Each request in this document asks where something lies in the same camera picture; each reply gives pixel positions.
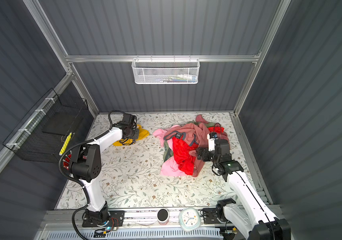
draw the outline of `yellow cloth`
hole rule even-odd
[[[137,125],[137,128],[139,129],[139,138],[137,140],[142,140],[143,138],[149,135],[149,131],[143,129],[142,126],[140,126],[139,124]],[[132,140],[132,139],[128,139],[124,143],[120,143],[119,141],[114,142],[113,145],[114,146],[127,146],[127,145],[135,144],[136,142],[136,140]]]

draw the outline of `yellow object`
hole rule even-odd
[[[137,128],[139,129],[139,138],[137,140],[142,140],[143,138],[149,135],[149,131],[143,129],[142,126],[140,126],[139,124],[137,125]],[[135,142],[136,142],[135,140],[128,139],[124,143],[120,143],[119,141],[116,141],[113,143],[113,145],[114,146],[127,146],[127,145],[135,144]]]
[[[62,149],[61,149],[60,152],[59,152],[59,156],[62,156],[62,154],[64,153],[64,151],[66,151],[67,145],[68,145],[68,143],[69,143],[70,140],[71,140],[71,136],[72,136],[72,132],[70,132],[70,134],[69,134],[69,135],[67,136],[67,138],[66,138],[66,141],[64,141],[63,147],[62,147]]]

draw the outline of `white mesh basket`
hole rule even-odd
[[[195,61],[132,60],[132,71],[137,84],[196,84],[199,68],[199,59]]]

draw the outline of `black wire basket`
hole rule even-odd
[[[58,163],[68,135],[72,137],[67,147],[84,141],[93,122],[85,99],[57,94],[33,116],[21,129],[13,131],[16,135],[9,135],[3,142],[27,161]]]

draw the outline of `floral tablecloth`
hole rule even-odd
[[[148,130],[150,135],[131,146],[110,146],[101,155],[100,185],[109,208],[212,206],[220,199],[237,199],[224,179],[212,173],[210,162],[204,165],[196,178],[160,175],[164,149],[152,133],[158,128],[194,121],[198,114],[136,114],[137,123]],[[224,127],[230,140],[232,159],[242,165],[254,186],[229,113],[202,113],[202,116]],[[111,115],[114,123],[121,118],[121,114]],[[98,115],[89,139],[106,131],[109,125],[106,114]],[[79,185],[69,181],[57,209],[74,209],[85,204],[85,196]]]

